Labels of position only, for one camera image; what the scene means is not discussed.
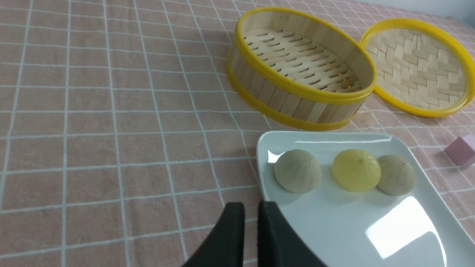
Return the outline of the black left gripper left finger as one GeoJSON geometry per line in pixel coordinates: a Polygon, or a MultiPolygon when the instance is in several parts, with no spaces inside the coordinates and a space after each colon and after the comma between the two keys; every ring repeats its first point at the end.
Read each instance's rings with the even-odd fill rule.
{"type": "Polygon", "coordinates": [[[245,208],[241,202],[224,206],[217,223],[184,267],[241,267],[245,237],[245,208]]]}

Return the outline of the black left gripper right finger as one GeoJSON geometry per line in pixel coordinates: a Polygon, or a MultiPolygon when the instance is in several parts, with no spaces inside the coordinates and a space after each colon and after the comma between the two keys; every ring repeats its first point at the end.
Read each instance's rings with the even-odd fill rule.
{"type": "Polygon", "coordinates": [[[261,201],[258,208],[259,267],[325,267],[295,233],[275,202],[261,201]]]}

